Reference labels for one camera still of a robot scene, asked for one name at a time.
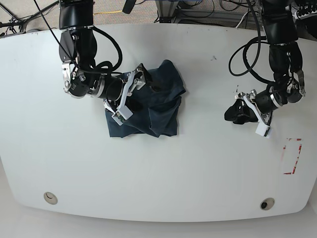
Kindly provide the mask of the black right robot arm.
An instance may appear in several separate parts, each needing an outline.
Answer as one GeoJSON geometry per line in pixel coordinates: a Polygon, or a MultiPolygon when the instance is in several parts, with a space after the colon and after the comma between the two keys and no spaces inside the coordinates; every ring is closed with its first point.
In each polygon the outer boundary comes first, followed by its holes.
{"type": "Polygon", "coordinates": [[[94,1],[61,0],[59,4],[62,34],[58,44],[65,93],[77,99],[86,95],[103,99],[105,110],[118,125],[123,125],[141,106],[130,99],[133,92],[144,86],[158,91],[159,86],[142,63],[131,72],[117,72],[123,53],[112,36],[94,26],[94,1]],[[112,42],[118,53],[116,64],[109,61],[96,63],[94,32],[112,42]]]}

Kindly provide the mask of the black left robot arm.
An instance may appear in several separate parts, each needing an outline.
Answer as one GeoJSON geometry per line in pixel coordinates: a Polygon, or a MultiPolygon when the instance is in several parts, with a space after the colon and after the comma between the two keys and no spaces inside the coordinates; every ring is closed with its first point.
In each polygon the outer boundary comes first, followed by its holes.
{"type": "Polygon", "coordinates": [[[244,76],[250,73],[256,80],[266,85],[266,89],[257,93],[238,93],[235,103],[224,114],[226,121],[243,125],[248,122],[258,124],[256,134],[269,137],[273,111],[288,103],[300,101],[306,94],[303,68],[303,57],[299,49],[298,35],[293,21],[290,0],[259,0],[255,12],[250,1],[249,9],[254,17],[256,28],[264,28],[264,35],[260,33],[248,43],[240,47],[246,71],[240,73],[244,76]],[[260,56],[261,45],[269,45],[269,65],[273,72],[273,80],[259,76],[254,70],[255,64],[249,64],[247,51],[251,45],[256,44],[257,54],[260,56]]]}

